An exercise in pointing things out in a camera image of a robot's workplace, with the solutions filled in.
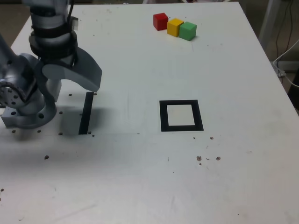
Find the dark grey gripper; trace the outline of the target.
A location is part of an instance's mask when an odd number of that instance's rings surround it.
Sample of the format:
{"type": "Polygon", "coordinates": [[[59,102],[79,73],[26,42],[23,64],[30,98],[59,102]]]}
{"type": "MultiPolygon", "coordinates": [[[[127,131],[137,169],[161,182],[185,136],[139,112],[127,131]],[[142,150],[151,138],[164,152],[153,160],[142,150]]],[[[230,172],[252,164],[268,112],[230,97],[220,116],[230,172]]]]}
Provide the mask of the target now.
{"type": "Polygon", "coordinates": [[[85,50],[77,48],[77,52],[64,58],[52,59],[39,55],[43,74],[48,79],[71,80],[88,91],[100,88],[102,69],[85,50]]]}

